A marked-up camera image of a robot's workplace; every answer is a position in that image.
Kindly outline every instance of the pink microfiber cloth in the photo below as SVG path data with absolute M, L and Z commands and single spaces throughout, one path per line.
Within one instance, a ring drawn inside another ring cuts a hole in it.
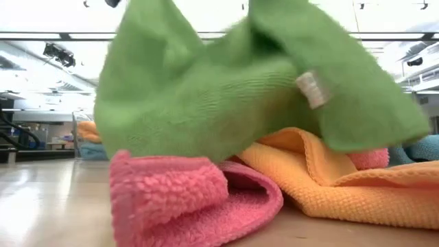
M 389 165 L 389 151 L 387 148 L 348 154 L 348 156 L 358 170 L 386 168 Z
M 275 183 L 239 163 L 126 151 L 112 160 L 110 193 L 118 247 L 221 246 L 283 205 Z

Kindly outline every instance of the orange towel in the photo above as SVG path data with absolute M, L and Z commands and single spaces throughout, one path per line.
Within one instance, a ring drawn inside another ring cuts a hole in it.
M 101 143 L 101 137 L 97 132 L 94 121 L 81 121 L 78 123 L 78 134 L 92 143 Z
M 238 157 L 311 217 L 439 229 L 439 161 L 358 171 L 315 135 L 286 128 Z

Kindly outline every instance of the blue towel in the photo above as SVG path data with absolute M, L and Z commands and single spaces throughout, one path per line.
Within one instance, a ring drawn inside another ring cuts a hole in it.
M 88 161 L 107 161 L 104 146 L 96 143 L 83 143 L 80 146 L 81 158 Z
M 429 135 L 406 147 L 389 148 L 390 166 L 439 161 L 439 135 Z

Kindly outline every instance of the towel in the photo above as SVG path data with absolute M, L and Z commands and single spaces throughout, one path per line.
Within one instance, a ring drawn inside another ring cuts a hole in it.
M 118 247 L 220 246 L 267 224 L 281 190 L 258 172 L 207 158 L 118 152 L 110 166 Z
M 389 152 L 387 148 L 348 154 L 348 156 L 358 170 L 386 168 L 389 165 Z
M 78 122 L 78 134 L 85 140 L 93 143 L 101 143 L 101 137 L 97 132 L 94 121 L 80 121 Z
M 82 143 L 80 145 L 81 158 L 88 161 L 107 161 L 108 156 L 102 144 Z
M 439 135 L 432 134 L 413 144 L 389 148 L 390 165 L 439 161 Z
M 172 0 L 131 0 L 99 78 L 95 121 L 110 156 L 214 163 L 291 126 L 339 152 L 429 132 L 410 96 L 308 0 L 250 0 L 248 16 L 209 44 Z
M 439 229 L 439 162 L 358 171 L 316 135 L 286 128 L 238 155 L 311 217 Z

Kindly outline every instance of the green microfiber cloth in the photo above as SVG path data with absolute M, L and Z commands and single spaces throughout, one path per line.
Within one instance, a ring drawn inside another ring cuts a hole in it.
M 311 77 L 298 80 L 304 73 Z M 305 0 L 251 0 L 248 17 L 208 45 L 171 0 L 131 0 L 100 77 L 95 121 L 108 155 L 214 162 L 291 126 L 341 152 L 429 131 L 375 59 Z

